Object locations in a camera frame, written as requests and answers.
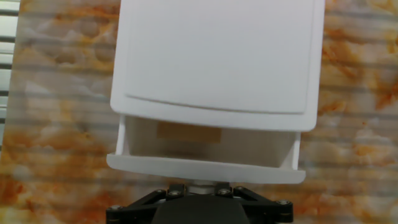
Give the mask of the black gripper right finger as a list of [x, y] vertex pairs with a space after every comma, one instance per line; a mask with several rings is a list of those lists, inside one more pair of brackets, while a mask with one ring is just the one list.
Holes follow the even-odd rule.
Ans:
[[293, 223], [294, 205], [289, 200], [272, 201], [243, 186], [215, 185], [214, 196], [226, 199], [225, 208], [234, 223]]

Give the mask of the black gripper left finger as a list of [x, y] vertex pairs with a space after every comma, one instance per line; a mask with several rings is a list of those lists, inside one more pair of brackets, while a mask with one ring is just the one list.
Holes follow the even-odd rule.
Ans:
[[112, 205], [106, 209], [106, 224], [137, 223], [153, 218], [161, 202], [186, 195], [185, 184], [172, 184], [167, 189], [157, 189], [127, 206]]

